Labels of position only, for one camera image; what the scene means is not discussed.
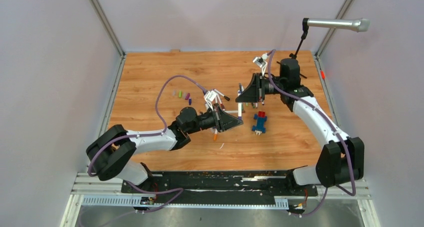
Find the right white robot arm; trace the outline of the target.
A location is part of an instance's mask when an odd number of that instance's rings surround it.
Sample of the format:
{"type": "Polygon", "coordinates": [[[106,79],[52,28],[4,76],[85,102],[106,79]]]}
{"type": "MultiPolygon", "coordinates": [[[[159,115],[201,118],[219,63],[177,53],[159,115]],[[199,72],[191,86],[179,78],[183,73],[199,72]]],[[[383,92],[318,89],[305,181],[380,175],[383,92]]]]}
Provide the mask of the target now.
{"type": "Polygon", "coordinates": [[[238,103],[262,103],[266,95],[280,94],[281,101],[297,115],[321,145],[314,166],[291,170],[285,182],[286,191],[298,196],[306,185],[338,186],[354,183],[364,176],[365,145],[359,137],[341,130],[322,110],[314,94],[301,83],[299,62],[285,58],[280,61],[279,75],[266,72],[267,55],[255,57],[253,63],[260,72],[254,73],[247,86],[236,98],[238,103]]]}

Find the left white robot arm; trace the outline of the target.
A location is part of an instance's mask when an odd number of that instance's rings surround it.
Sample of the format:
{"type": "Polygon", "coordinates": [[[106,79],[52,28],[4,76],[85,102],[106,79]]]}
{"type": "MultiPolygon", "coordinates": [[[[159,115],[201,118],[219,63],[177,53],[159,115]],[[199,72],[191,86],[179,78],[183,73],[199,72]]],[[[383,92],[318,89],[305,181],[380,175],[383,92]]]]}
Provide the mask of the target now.
{"type": "Polygon", "coordinates": [[[152,174],[144,163],[132,161],[133,155],[179,150],[191,141],[190,134],[208,129],[222,133],[243,123],[216,105],[201,113],[193,107],[185,107],[163,130],[133,131],[116,124],[87,147],[90,160],[87,173],[100,181],[118,178],[130,182],[140,193],[146,194],[153,188],[152,174]]]}

